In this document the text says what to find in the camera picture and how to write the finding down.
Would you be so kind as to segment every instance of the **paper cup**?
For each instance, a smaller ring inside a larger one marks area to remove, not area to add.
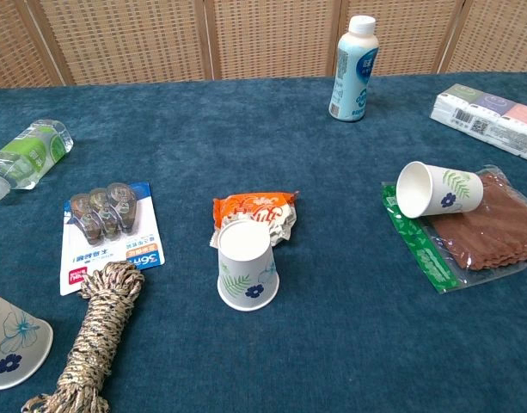
[[[265,224],[243,219],[226,225],[218,237],[221,299],[239,311],[269,304],[279,290],[279,275]]]
[[[466,213],[483,198],[479,176],[462,170],[411,162],[397,180],[397,204],[409,218],[440,213]]]
[[[49,354],[51,326],[0,298],[0,390],[22,383]]]

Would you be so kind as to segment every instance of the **blue tablecloth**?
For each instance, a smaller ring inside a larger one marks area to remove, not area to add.
[[[113,411],[527,411],[527,269],[439,295],[380,198],[412,160],[499,166],[527,196],[527,161],[429,119],[463,83],[527,104],[526,74],[374,77],[367,115],[328,114],[332,78],[0,90],[0,147],[61,120],[72,152],[0,202],[0,296],[55,340],[0,412],[53,393],[87,302],[59,296],[62,210],[73,194],[148,181],[167,262],[146,283],[102,396]],[[274,251],[275,300],[218,296],[212,198],[300,191]]]

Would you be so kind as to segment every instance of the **rope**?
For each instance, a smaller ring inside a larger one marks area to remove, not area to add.
[[[144,277],[128,261],[110,262],[102,271],[86,275],[80,295],[89,299],[88,311],[68,362],[52,395],[40,394],[22,406],[21,413],[108,413],[99,396],[110,375],[116,348],[132,313]]]

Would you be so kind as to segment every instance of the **correction tape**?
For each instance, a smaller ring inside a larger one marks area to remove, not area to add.
[[[119,218],[107,197],[105,188],[95,188],[89,193],[89,205],[97,214],[105,237],[115,238],[119,235]]]
[[[137,197],[132,187],[124,183],[111,183],[107,188],[108,199],[119,216],[124,232],[131,232],[135,223],[137,211]]]
[[[70,209],[76,218],[76,226],[83,232],[88,243],[98,243],[101,240],[101,223],[89,205],[89,195],[74,195],[70,200]]]

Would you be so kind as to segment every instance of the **plastic bottle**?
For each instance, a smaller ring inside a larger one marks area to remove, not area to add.
[[[366,85],[377,55],[376,19],[355,15],[338,43],[334,91],[328,111],[339,120],[355,121],[365,115]]]
[[[35,121],[0,150],[0,200],[11,189],[35,187],[73,145],[61,122]]]

